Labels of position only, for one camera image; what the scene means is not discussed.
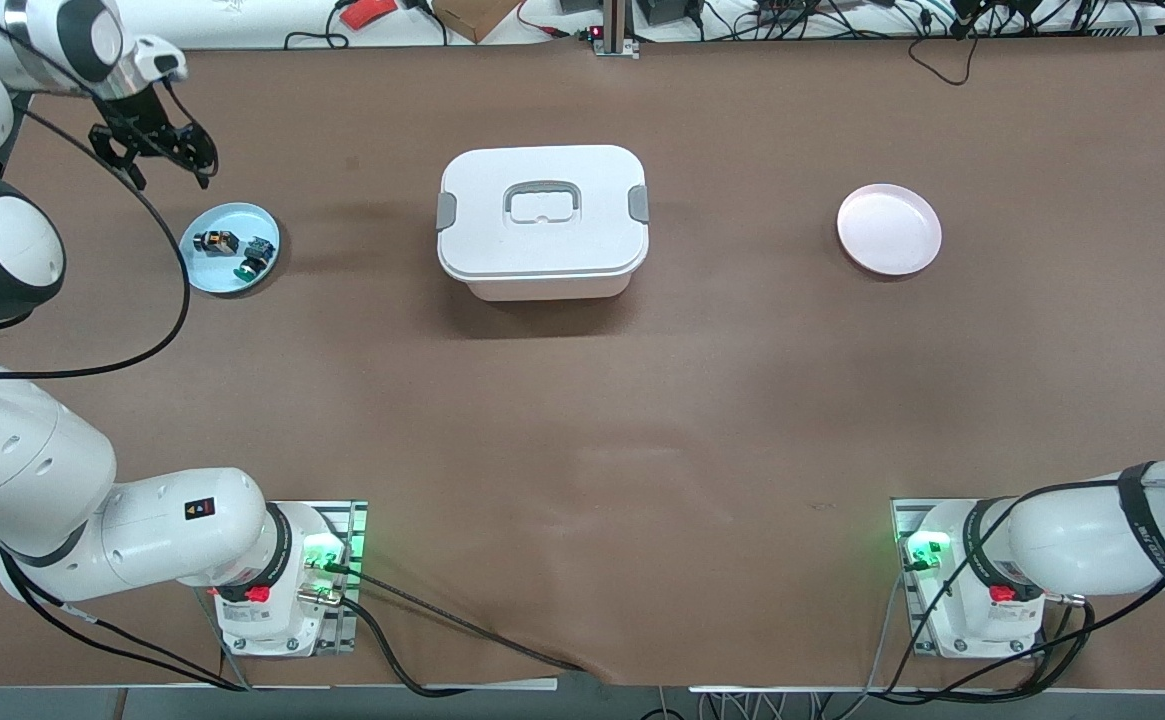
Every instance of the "brown tabletop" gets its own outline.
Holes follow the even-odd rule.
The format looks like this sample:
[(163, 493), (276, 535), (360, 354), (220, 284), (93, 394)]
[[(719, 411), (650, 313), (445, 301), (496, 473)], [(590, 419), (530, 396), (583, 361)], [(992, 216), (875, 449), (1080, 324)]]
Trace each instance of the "brown tabletop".
[[(905, 50), (196, 55), (181, 96), (223, 172), (203, 192), (147, 160), (149, 196), (178, 232), (220, 202), (264, 206), (285, 233), (277, 273), (239, 299), (198, 292), (178, 341), (137, 368), (42, 387), (115, 443), (121, 480), (235, 465), (270, 497), (367, 497), (373, 573), (605, 680), (861, 683), (896, 574), (889, 497), (1165, 457), (1165, 37), (983, 42), (961, 89)], [(920, 47), (952, 73), (966, 51)], [(96, 118), (37, 108), (79, 136)], [(23, 135), (9, 179), (57, 223), (70, 268), (0, 333), (0, 360), (146, 348), (178, 299), (169, 247), (105, 172)], [(451, 158), (587, 142), (645, 165), (651, 249), (627, 292), (489, 305), (442, 273)], [(835, 242), (839, 202), (882, 181), (942, 218), (942, 254), (905, 282), (866, 277)], [(368, 602), (423, 682), (549, 671)], [(84, 605), (217, 664), (178, 584)], [(361, 634), (348, 659), (247, 668), (390, 680)], [(903, 642), (897, 619), (889, 666)], [(912, 668), (926, 685), (970, 670)], [(171, 679), (0, 590), (0, 684)], [(1165, 689), (1165, 597), (1100, 633), (1066, 683)]]

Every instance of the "white plate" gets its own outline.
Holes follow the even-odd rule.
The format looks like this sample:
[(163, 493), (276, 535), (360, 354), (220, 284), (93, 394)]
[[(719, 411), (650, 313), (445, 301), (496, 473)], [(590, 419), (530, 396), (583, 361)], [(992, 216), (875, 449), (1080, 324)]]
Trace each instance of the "white plate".
[[(195, 237), (206, 231), (230, 231), (240, 238), (240, 249), (235, 255), (204, 255), (203, 252), (195, 250)], [(245, 282), (235, 277), (235, 268), (243, 262), (243, 247), (261, 237), (262, 240), (275, 246), (275, 255), (271, 255), (270, 263), (257, 274), (257, 277)], [(178, 249), (186, 260), (186, 274), (190, 284), (198, 287), (204, 292), (240, 292), (247, 288), (262, 282), (262, 278), (271, 274), (276, 260), (280, 260), (280, 225), (275, 223), (270, 213), (259, 209), (257, 205), (248, 202), (227, 202), (226, 205), (218, 205), (217, 209), (204, 211), (202, 217), (195, 218), (183, 233)]]
[(942, 225), (924, 197), (896, 184), (869, 184), (843, 199), (839, 242), (855, 263), (883, 275), (909, 275), (933, 263)]

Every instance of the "light blue plate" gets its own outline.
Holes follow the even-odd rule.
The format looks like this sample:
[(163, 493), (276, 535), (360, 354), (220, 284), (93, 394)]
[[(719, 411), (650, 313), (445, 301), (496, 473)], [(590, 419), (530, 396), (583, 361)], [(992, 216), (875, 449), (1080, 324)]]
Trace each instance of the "light blue plate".
[[(204, 255), (195, 249), (193, 238), (207, 231), (230, 231), (240, 238), (239, 250), (235, 255)], [(275, 255), (271, 255), (270, 263), (257, 277), (249, 282), (243, 282), (235, 277), (235, 268), (243, 262), (243, 247), (254, 237), (275, 246)], [(262, 282), (262, 278), (271, 274), (276, 260), (280, 260), (280, 225), (275, 224), (275, 218), (266, 210), (259, 209), (248, 202), (227, 202), (226, 205), (218, 205), (217, 209), (206, 211), (202, 217), (195, 218), (178, 243), (181, 254), (186, 260), (186, 273), (190, 275), (190, 284), (198, 287), (204, 292), (240, 292)]]

